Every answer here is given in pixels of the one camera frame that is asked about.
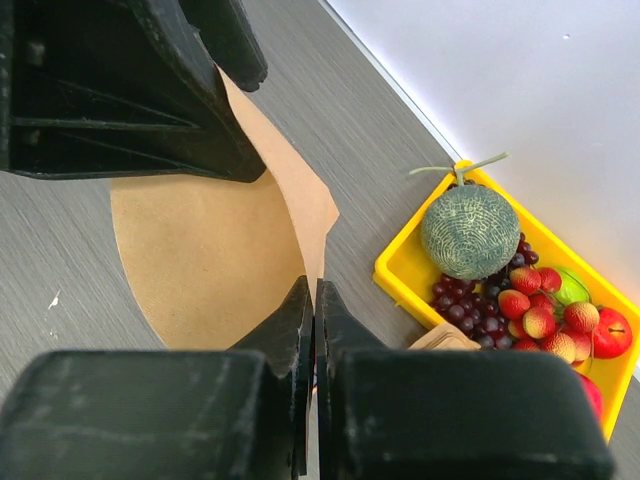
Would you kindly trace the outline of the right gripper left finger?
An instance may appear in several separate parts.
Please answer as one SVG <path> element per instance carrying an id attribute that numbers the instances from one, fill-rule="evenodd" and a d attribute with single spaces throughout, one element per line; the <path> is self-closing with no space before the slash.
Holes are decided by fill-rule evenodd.
<path id="1" fill-rule="evenodd" d="M 5 479 L 306 474 L 313 306 L 305 278 L 224 351 L 58 350 L 1 408 Z"/>

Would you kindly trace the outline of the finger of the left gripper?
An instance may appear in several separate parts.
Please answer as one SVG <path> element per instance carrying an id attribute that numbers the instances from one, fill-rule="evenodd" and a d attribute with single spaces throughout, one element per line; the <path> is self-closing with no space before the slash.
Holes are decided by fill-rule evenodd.
<path id="1" fill-rule="evenodd" d="M 265 164 L 232 111 L 231 79 L 184 2 L 3 2 L 2 170 L 256 181 Z"/>
<path id="2" fill-rule="evenodd" d="M 268 64 L 238 0 L 190 0 L 184 14 L 214 62 L 245 92 L 255 92 Z"/>

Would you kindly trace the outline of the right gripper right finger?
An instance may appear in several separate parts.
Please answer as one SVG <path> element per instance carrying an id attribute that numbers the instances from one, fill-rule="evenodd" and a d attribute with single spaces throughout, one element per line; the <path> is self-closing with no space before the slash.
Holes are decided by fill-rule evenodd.
<path id="1" fill-rule="evenodd" d="M 324 479 L 610 479 L 578 375 L 545 353 L 394 350 L 316 294 Z"/>

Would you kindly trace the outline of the brown paper coffee filter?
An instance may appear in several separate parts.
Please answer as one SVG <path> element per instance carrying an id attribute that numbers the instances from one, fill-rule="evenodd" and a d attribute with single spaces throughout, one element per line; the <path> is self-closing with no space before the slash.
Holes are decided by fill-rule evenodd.
<path id="1" fill-rule="evenodd" d="M 111 212 L 129 286 L 172 349 L 219 350 L 258 326 L 299 277 L 324 272 L 339 212 L 328 187 L 231 80 L 227 98 L 265 163 L 254 182 L 118 178 Z"/>

